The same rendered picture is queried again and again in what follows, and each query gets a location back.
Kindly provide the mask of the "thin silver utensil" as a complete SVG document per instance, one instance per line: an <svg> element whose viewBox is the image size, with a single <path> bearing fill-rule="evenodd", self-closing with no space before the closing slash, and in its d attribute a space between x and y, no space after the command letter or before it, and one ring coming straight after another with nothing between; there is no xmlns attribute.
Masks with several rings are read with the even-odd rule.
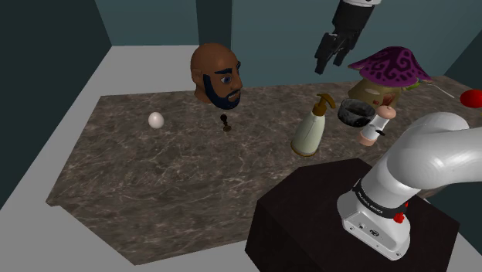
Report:
<svg viewBox="0 0 482 272"><path fill-rule="evenodd" d="M431 87L435 87L437 90L441 91L442 93L446 94L448 97L452 98L452 99L455 99L455 96L446 92L445 90L443 90L441 87L438 87L436 84L434 83L428 83L427 85L431 86Z"/></svg>

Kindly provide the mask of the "black bowl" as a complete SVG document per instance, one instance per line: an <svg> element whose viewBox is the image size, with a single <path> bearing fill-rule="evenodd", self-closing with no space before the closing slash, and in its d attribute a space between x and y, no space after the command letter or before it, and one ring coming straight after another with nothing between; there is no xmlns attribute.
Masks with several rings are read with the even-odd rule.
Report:
<svg viewBox="0 0 482 272"><path fill-rule="evenodd" d="M338 109L338 119L344 124L362 128L375 116L375 109L366 102L347 98L341 102Z"/></svg>

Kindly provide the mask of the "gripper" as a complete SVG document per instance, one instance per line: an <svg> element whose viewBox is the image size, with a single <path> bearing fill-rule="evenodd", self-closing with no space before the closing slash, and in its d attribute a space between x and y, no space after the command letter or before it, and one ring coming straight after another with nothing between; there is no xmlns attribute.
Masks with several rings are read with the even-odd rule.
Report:
<svg viewBox="0 0 482 272"><path fill-rule="evenodd" d="M343 63L347 54L354 49L374 8L375 0L339 1L332 19L334 31L324 34L314 55L317 60L315 73L321 75L324 72L334 52L336 55L333 64L340 66Z"/></svg>

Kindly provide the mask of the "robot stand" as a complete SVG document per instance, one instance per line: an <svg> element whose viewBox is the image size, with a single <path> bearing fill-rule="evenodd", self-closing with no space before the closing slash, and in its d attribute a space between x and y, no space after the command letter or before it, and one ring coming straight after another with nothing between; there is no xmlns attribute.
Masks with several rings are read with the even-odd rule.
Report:
<svg viewBox="0 0 482 272"><path fill-rule="evenodd" d="M246 253L259 272L448 272L460 224L414 196L407 253L391 261L343 229L336 201L370 165L359 158L299 167L256 204Z"/></svg>

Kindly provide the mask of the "red round fruit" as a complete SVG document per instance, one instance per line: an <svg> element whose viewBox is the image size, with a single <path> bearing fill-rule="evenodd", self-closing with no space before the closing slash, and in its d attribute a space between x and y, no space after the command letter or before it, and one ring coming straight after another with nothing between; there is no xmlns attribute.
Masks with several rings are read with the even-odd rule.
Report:
<svg viewBox="0 0 482 272"><path fill-rule="evenodd" d="M482 90L467 90L460 95L460 102L465 107L482 107Z"/></svg>

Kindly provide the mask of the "cream soap dispenser brown pump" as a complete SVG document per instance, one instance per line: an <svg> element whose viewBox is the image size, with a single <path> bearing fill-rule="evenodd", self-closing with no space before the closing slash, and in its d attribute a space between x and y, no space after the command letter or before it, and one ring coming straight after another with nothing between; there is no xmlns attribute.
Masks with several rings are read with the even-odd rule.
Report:
<svg viewBox="0 0 482 272"><path fill-rule="evenodd" d="M324 133L325 113L328 108L326 104L332 109L336 108L333 98L328 93L318 93L317 95L320 100L299 123L290 143L292 150L299 156L310 157L317 152Z"/></svg>

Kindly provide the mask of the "white pink pepper grinder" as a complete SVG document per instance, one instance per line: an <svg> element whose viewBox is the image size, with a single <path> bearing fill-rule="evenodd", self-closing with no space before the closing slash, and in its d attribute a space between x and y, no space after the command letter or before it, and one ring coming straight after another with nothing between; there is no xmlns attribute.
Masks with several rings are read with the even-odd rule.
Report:
<svg viewBox="0 0 482 272"><path fill-rule="evenodd" d="M387 123L396 116L396 111L391 106L380 106L375 111L372 120L363 127L357 139L361 145L372 146L383 132Z"/></svg>

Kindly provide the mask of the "purple cap mushroom house figure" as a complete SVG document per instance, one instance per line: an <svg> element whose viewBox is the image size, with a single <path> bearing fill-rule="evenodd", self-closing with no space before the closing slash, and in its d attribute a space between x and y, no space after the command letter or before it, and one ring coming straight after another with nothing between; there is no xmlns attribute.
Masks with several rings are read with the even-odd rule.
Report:
<svg viewBox="0 0 482 272"><path fill-rule="evenodd" d="M389 46L348 66L362 79L348 91L348 97L377 109L395 107L401 93L418 83L432 83L410 49Z"/></svg>

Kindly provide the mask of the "white egg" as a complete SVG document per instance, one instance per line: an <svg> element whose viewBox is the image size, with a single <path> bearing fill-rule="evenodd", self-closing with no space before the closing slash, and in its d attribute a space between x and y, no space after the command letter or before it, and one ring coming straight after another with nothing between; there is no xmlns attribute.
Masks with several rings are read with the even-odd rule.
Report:
<svg viewBox="0 0 482 272"><path fill-rule="evenodd" d="M152 112L148 117L148 124L151 128L162 128L165 123L165 119L159 112Z"/></svg>

